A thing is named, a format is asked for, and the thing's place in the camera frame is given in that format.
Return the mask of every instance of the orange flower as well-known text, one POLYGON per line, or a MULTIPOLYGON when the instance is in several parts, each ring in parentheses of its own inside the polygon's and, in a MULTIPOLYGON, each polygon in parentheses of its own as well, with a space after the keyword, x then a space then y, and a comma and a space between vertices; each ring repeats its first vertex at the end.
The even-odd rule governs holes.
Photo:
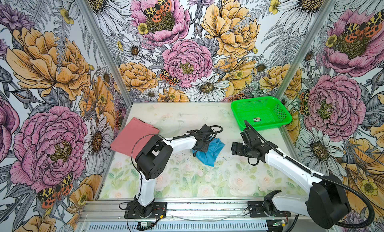
POLYGON ((172 102, 188 102, 188 96, 185 95, 184 91, 175 90, 173 87, 166 90, 164 88, 164 95, 159 94, 158 102, 162 101, 172 101, 172 102))
POLYGON ((225 88, 225 97, 235 95, 246 87, 246 83, 250 84, 252 81, 252 72, 255 67, 255 60, 247 61, 242 59, 240 61, 237 58, 230 55, 228 58, 220 59, 215 68, 219 68, 220 72, 226 73, 222 81, 229 81, 228 87, 225 88))
MULTIPOLYGON (((343 183, 366 196, 375 209, 375 218, 384 216, 384 154, 367 139, 349 138, 344 153, 350 163, 340 163, 347 172, 343 183)), ((353 193, 346 191, 351 208, 360 214, 366 207, 353 193)))
POLYGON ((88 88, 81 96, 79 101, 80 114, 87 119, 95 117, 96 120, 104 115, 107 117, 109 125, 114 128, 116 113, 112 102, 113 96, 107 87, 109 87, 108 84, 103 81, 101 76, 98 76, 96 83, 94 81, 92 83, 92 89, 88 88))
POLYGON ((70 207, 67 208, 67 211, 71 214, 82 210, 87 201, 93 200, 96 190, 100 184, 101 176, 98 174, 92 174, 80 183, 79 188, 75 190, 71 196, 70 201, 73 203, 70 207))
MULTIPOLYGON (((290 63, 285 64, 284 66, 272 67, 266 73, 268 76, 264 76, 260 79, 260 89, 267 89, 271 91, 274 88, 278 88, 281 85, 285 75, 288 72, 290 63)), ((292 78, 291 82, 288 85, 288 88, 285 90, 286 96, 289 99, 293 100, 301 90, 301 76, 303 75, 303 71, 299 68, 296 71, 296 74, 292 78)))
POLYGON ((299 112, 292 108, 289 113, 292 116, 292 121, 290 124, 285 125, 285 128, 287 129, 292 142, 295 143, 300 133, 299 112))
POLYGON ((206 38, 217 38, 219 55, 242 58, 255 47, 260 29, 256 19, 234 28, 243 19, 249 20, 249 16, 249 9, 240 7, 237 0, 222 0, 221 8, 215 4, 207 8, 201 26, 209 33, 206 38))
POLYGON ((22 88, 45 89, 41 96, 46 96, 53 87, 57 87, 67 92, 70 100, 76 100, 76 96, 91 85, 89 65, 74 42, 66 38, 64 60, 58 73, 56 41, 59 38, 53 32, 43 35, 33 28, 31 31, 22 28, 21 33, 14 30, 13 37, 24 50, 8 49, 7 62, 22 88))
MULTIPOLYGON (((123 63, 119 66, 119 72, 128 91, 133 88, 144 92, 146 89, 155 88, 159 85, 156 74, 140 63, 123 63)), ((117 91, 120 91, 116 81, 113 86, 117 91)))
POLYGON ((51 219, 49 215, 45 216, 44 220, 39 215, 35 215, 14 232, 55 232, 55 224, 56 219, 51 219))

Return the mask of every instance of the vent grille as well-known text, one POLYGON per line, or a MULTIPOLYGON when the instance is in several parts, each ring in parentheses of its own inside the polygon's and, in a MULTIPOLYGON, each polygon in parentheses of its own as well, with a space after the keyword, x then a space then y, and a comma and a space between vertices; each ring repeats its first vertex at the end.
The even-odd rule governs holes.
MULTIPOLYGON (((130 230, 136 230, 137 222, 128 222, 130 230)), ((236 220, 218 222, 193 221, 161 221, 155 225, 153 232, 184 232, 184 231, 266 231, 268 226, 265 220, 236 220)), ((126 222, 91 222, 87 232, 127 232, 126 222)))

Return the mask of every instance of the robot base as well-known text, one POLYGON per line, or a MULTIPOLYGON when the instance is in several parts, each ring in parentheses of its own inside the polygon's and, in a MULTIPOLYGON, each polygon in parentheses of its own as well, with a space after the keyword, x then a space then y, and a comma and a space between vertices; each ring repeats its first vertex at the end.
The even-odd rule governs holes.
POLYGON ((141 219, 141 218, 156 219, 163 214, 163 208, 167 209, 166 202, 155 202, 155 200, 153 200, 149 205, 144 207, 139 204, 139 202, 136 200, 136 197, 135 197, 133 201, 130 201, 127 203, 124 219, 141 219))

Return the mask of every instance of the black mounting plate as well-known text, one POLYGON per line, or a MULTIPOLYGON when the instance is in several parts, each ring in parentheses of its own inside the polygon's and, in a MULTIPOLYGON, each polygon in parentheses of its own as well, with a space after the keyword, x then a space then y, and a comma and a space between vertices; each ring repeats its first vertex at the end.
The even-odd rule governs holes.
MULTIPOLYGON (((129 210, 129 208, 133 205, 133 203, 134 203, 133 201, 130 201, 130 202, 127 203, 127 208, 125 210, 124 219, 142 219, 142 217, 138 213, 138 209, 137 208, 129 210)), ((146 219, 156 219, 156 218, 159 218, 159 216, 162 215, 162 213, 163 213, 162 208, 167 209, 167 203, 166 202, 156 202, 155 201, 153 203, 153 210, 155 211, 155 214, 151 213, 148 217, 146 217, 146 219)))
MULTIPOLYGON (((249 216, 251 218, 264 218, 264 217, 271 217, 264 213, 264 201, 248 201, 248 207, 249 210, 249 216)), ((289 211, 280 211, 278 210, 275 217, 291 217, 291 213, 289 211)))

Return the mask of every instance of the wall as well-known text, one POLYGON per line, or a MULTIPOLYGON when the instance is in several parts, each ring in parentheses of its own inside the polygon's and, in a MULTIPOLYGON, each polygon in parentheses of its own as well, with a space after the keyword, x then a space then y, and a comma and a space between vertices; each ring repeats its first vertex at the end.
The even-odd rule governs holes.
POLYGON ((73 0, 0 0, 2 231, 71 232, 126 113, 73 0))
POLYGON ((167 0, 156 14, 163 1, 89 0, 134 101, 273 94, 324 0, 303 0, 305 9, 298 0, 167 0))
MULTIPOLYGON (((384 5, 382 0, 336 5, 340 8, 303 58, 299 95, 282 98, 294 115, 287 129, 307 166, 336 175, 372 202, 375 222, 345 231, 384 231, 384 5), (369 27, 372 17, 377 27, 369 27), (354 35, 360 25, 364 32, 354 35)), ((361 222, 367 216, 364 203, 347 196, 353 211, 344 222, 361 222)))

